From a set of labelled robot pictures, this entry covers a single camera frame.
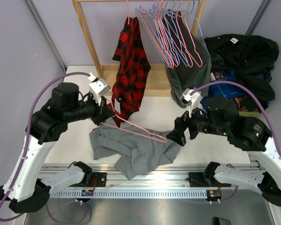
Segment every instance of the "white table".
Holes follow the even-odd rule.
[[[97,75],[95,66],[70,66],[67,69],[67,73],[76,71]],[[86,76],[74,75],[66,77],[64,81],[78,84],[83,94],[89,91],[89,81]],[[144,97],[140,111],[134,113],[129,121],[144,128],[159,131],[172,130],[175,118],[181,116],[185,110],[180,108],[171,97]],[[94,128],[96,125],[90,120],[70,123],[68,130],[60,136],[50,151],[45,164],[70,164],[73,161],[83,161],[87,164],[115,164],[120,155],[93,159],[89,133]],[[185,136],[187,143],[181,147],[173,166],[207,165],[210,161],[234,165],[250,164],[248,154],[230,145],[226,137],[198,134],[197,138],[191,141],[188,139],[187,130]]]

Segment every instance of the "wooden clothes rack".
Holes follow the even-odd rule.
[[[89,31],[89,26],[83,12],[82,2],[112,2],[112,1],[126,1],[126,0],[72,0],[76,14],[78,16],[82,32],[84,34],[89,52],[93,58],[98,77],[103,78],[111,87],[116,81],[116,74],[118,73],[119,64],[100,64],[98,55],[96,53],[95,45]],[[129,1],[153,1],[153,0],[129,0]],[[198,21],[201,20],[206,0],[198,1],[195,17]],[[191,33],[196,36],[199,29],[199,24],[196,20],[193,21]],[[151,64],[151,70],[148,74],[145,96],[170,96],[170,83],[167,77],[166,67],[162,63]]]

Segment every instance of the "metal floor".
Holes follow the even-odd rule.
[[[232,190],[223,190],[223,199]],[[84,206],[70,199],[51,199],[51,213],[62,222],[73,223],[84,215]],[[212,225],[213,217],[228,219],[231,225],[274,225],[268,203],[257,193],[239,190],[230,201],[209,205],[205,200],[185,199],[92,199],[82,225]],[[25,225],[55,225],[46,209],[28,214]]]

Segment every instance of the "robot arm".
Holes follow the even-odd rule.
[[[32,115],[28,153],[14,187],[9,190],[22,160],[24,147],[11,177],[4,186],[0,186],[0,199],[10,191],[7,200],[11,200],[9,207],[13,212],[36,212],[47,203],[50,195],[73,184],[88,185],[91,182],[92,169],[82,162],[52,177],[42,180],[37,178],[47,155],[60,135],[67,130],[69,122],[91,118],[99,125],[114,115],[103,97],[110,89],[108,84],[92,74],[89,80],[92,82],[89,85],[90,91],[82,100],[78,100],[79,87],[64,82],[52,90],[49,101]]]
[[[210,186],[219,182],[248,188],[281,206],[281,157],[271,131],[255,117],[239,116],[234,103],[223,97],[210,98],[207,101],[207,112],[194,108],[199,96],[189,98],[190,92],[185,92],[182,97],[192,107],[175,119],[175,128],[167,138],[184,146],[184,131],[187,128],[191,140],[198,133],[226,136],[230,144],[256,158],[265,171],[247,172],[211,162],[203,173],[205,181]]]

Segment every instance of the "metal pole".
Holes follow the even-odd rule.
[[[255,31],[256,27],[258,26],[258,23],[260,22],[263,14],[266,12],[267,7],[271,3],[272,0],[263,0],[259,9],[257,10],[247,32],[245,33],[246,35],[252,35],[253,32]]]
[[[55,44],[53,43],[52,38],[50,37],[49,32],[47,31],[35,5],[33,4],[32,0],[24,0],[24,2],[26,3],[29,11],[31,12],[35,21],[37,22],[37,24],[38,24],[42,34],[44,35],[49,47],[51,48],[55,58],[59,62],[60,67],[62,68],[63,72],[65,73],[67,71],[67,67],[66,67],[62,57],[60,56]]]

